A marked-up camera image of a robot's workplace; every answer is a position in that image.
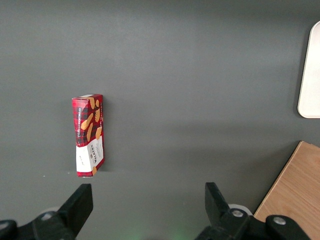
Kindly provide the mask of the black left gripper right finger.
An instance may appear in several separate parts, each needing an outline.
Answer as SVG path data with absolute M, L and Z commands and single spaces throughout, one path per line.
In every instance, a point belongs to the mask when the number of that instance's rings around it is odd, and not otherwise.
M 210 221 L 197 240 L 309 240 L 293 219 L 269 215 L 265 222 L 243 209 L 231 208 L 214 182 L 205 184 L 205 210 Z

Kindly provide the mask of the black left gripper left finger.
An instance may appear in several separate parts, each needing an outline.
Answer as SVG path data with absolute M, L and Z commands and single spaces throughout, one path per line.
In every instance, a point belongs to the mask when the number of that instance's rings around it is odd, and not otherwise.
M 0 221 L 2 240 L 74 240 L 93 210 L 92 185 L 81 184 L 56 211 L 46 211 L 18 226 L 12 219 Z

